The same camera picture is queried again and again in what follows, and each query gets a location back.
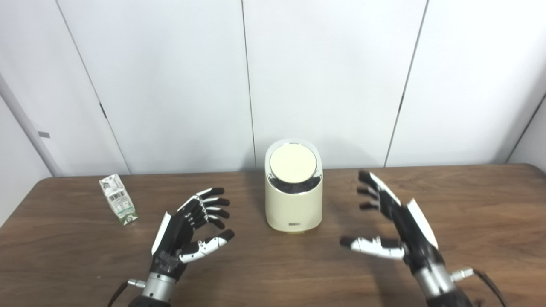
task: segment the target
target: black fingertip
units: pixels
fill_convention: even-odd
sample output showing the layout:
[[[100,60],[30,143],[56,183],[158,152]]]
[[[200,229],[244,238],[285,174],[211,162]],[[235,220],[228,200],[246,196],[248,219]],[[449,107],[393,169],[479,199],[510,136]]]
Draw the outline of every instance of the black fingertip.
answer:
[[[358,205],[358,207],[361,209],[361,210],[376,210],[377,209],[377,206],[374,206],[372,204],[370,204],[369,202],[366,202],[366,203],[361,203]]]
[[[235,232],[233,232],[233,230],[231,230],[231,229],[228,229],[228,230],[226,230],[223,233],[218,235],[219,238],[222,238],[222,239],[224,239],[226,241],[229,241],[229,240],[233,239],[234,236],[235,236]]]
[[[370,181],[370,172],[367,170],[359,170],[358,171],[358,180],[364,183],[367,183]]]
[[[225,199],[225,198],[219,198],[217,201],[216,201],[216,204],[217,205],[220,205],[220,206],[229,206],[231,202],[229,201],[229,199]]]
[[[224,229],[225,225],[220,220],[209,220],[209,222],[213,223],[214,226],[218,227],[219,229]]]
[[[212,190],[210,190],[210,195],[222,195],[225,192],[223,187],[213,187]]]
[[[343,247],[351,248],[351,244],[356,240],[355,237],[341,237],[340,238],[340,245]]]
[[[363,194],[363,195],[370,195],[370,193],[368,192],[368,188],[367,187],[357,187],[357,193],[358,194]]]

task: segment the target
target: cream-colored container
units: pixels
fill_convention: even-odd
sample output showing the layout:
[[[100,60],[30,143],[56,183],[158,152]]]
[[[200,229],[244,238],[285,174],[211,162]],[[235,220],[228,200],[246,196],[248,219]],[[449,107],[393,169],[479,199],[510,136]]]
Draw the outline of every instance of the cream-colored container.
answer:
[[[265,154],[265,213],[269,225],[302,232],[322,220],[322,162],[317,149],[300,139],[280,140]]]

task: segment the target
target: robot finger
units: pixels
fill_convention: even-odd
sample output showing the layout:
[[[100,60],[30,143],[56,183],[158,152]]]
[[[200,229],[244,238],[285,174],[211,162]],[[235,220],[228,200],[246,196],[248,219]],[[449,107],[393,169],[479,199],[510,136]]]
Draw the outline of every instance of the robot finger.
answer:
[[[352,251],[366,253],[381,258],[402,259],[404,257],[404,249],[398,243],[396,247],[393,245],[394,240],[387,240],[386,244],[381,243],[379,237],[372,241],[364,238],[341,237],[340,245],[349,248]]]
[[[358,207],[364,211],[364,210],[379,210],[380,208],[380,205],[379,205],[379,201],[378,200],[372,200],[371,202],[365,202],[365,203],[360,203],[358,205]]]
[[[199,196],[201,199],[209,198],[213,195],[222,195],[224,193],[223,187],[212,187],[201,192],[196,193],[195,195]]]
[[[377,191],[372,189],[371,187],[357,187],[357,193],[359,195],[370,196],[373,199],[377,199],[379,197]]]
[[[235,233],[233,230],[228,229],[217,237],[210,237],[203,241],[186,244],[182,247],[182,253],[179,255],[180,261],[182,261],[182,263],[188,263],[201,259],[224,246],[234,236]]]
[[[209,215],[209,223],[214,224],[214,226],[218,227],[219,229],[224,229],[225,224],[220,221],[220,219],[217,216]]]
[[[369,185],[374,191],[378,191],[377,182],[374,181],[371,177],[371,173],[367,170],[358,171],[358,181]]]
[[[214,198],[208,198],[208,199],[205,199],[203,201],[203,205],[205,205],[205,207],[210,207],[210,206],[229,206],[229,199],[225,199],[225,198],[218,198],[218,197],[214,197]]]
[[[219,216],[219,217],[223,217],[224,219],[229,219],[229,212],[223,210],[223,209],[220,209],[220,208],[217,208],[217,207],[208,207],[206,209],[206,212],[207,214],[210,216],[210,215],[216,215],[216,216]]]
[[[381,193],[381,191],[385,191],[389,198],[394,200],[394,202],[398,203],[400,205],[400,200],[398,200],[398,197],[389,189],[389,187],[383,182],[381,179],[379,179],[377,176],[375,176],[373,173],[367,172],[365,170],[361,170],[358,172],[358,180],[360,182],[363,182],[369,186],[372,187],[377,193]]]

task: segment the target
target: white finger segment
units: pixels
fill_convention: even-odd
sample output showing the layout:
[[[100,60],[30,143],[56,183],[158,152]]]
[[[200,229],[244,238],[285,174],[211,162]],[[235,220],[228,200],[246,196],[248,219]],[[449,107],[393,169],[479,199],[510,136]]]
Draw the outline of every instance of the white finger segment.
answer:
[[[351,243],[351,250],[388,259],[402,259],[405,254],[401,247],[393,249],[382,247],[380,237],[376,237],[372,241],[368,241],[364,238],[357,238]]]
[[[226,240],[219,237],[212,238],[212,240],[210,240],[208,243],[205,243],[204,241],[199,241],[199,251],[186,255],[180,255],[180,261],[182,261],[183,263],[188,263],[201,259],[206,255],[216,251],[220,247],[224,246],[226,243]]]

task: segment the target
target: black cable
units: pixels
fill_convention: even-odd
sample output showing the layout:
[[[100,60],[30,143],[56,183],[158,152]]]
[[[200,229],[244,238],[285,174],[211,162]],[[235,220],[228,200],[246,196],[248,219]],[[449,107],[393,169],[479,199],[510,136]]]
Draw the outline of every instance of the black cable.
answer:
[[[120,285],[120,287],[114,292],[114,295],[110,299],[110,302],[108,303],[107,307],[112,307],[112,304],[116,301],[117,297],[120,296],[121,292],[127,288],[127,282],[124,282]]]
[[[497,286],[495,286],[495,283],[484,272],[474,270],[474,274],[478,275],[478,277],[483,280],[483,282],[493,291],[493,293],[497,296],[498,300],[501,301],[501,305],[503,307],[508,307],[508,302],[502,296],[501,291],[497,288]]]

